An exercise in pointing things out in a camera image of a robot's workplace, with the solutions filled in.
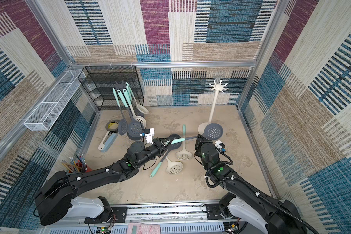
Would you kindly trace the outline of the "white skimmer mint handle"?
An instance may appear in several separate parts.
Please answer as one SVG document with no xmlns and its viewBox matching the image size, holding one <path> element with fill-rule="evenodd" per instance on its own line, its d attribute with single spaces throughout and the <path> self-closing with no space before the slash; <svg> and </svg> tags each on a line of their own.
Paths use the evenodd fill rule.
<svg viewBox="0 0 351 234">
<path fill-rule="evenodd" d="M 136 108 L 144 115 L 147 115 L 149 114 L 149 111 L 141 104 L 139 104 L 134 96 L 134 93 L 130 87 L 130 85 L 128 83 L 126 83 L 126 87 L 127 87 L 127 90 L 128 92 L 130 93 L 130 96 L 132 96 L 132 98 L 134 99 L 135 101 L 135 104 L 136 104 Z"/>
</svg>

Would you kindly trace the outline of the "grey utensil rack stand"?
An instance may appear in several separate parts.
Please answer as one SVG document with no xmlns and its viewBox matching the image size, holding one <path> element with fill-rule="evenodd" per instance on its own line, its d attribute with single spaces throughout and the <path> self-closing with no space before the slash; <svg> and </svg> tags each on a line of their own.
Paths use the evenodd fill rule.
<svg viewBox="0 0 351 234">
<path fill-rule="evenodd" d="M 126 86 L 124 85 L 124 83 L 122 82 L 121 84 L 119 84 L 118 82 L 116 82 L 116 92 L 117 92 L 117 90 L 120 90 L 121 92 L 122 92 L 122 90 L 123 90 L 123 88 L 125 88 Z"/>
</svg>

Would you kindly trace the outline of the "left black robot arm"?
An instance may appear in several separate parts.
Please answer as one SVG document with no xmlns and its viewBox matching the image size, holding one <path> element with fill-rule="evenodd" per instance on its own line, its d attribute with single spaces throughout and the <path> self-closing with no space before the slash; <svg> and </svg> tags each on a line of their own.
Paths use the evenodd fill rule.
<svg viewBox="0 0 351 234">
<path fill-rule="evenodd" d="M 95 188 L 132 178 L 142 165 L 163 156 L 171 143 L 167 138 L 155 138 L 153 144 L 146 147 L 143 142 L 135 141 L 124 157 L 111 165 L 74 174 L 56 172 L 35 195 L 33 214 L 39 217 L 42 226 L 54 224 L 68 215 L 84 217 L 86 222 L 112 221 L 113 211 L 106 198 L 98 197 L 82 206 L 73 203 L 73 199 Z"/>
</svg>

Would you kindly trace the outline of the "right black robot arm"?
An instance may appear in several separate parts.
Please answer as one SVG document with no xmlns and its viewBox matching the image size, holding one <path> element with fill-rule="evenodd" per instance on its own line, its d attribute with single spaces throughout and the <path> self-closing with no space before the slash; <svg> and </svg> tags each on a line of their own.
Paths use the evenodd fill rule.
<svg viewBox="0 0 351 234">
<path fill-rule="evenodd" d="M 307 228 L 293 203 L 280 201 L 263 193 L 232 167 L 232 160 L 221 161 L 220 150 L 202 135 L 197 136 L 196 156 L 206 171 L 205 180 L 210 188 L 222 187 L 229 191 L 220 200 L 222 216 L 239 217 L 264 234 L 305 234 Z"/>
</svg>

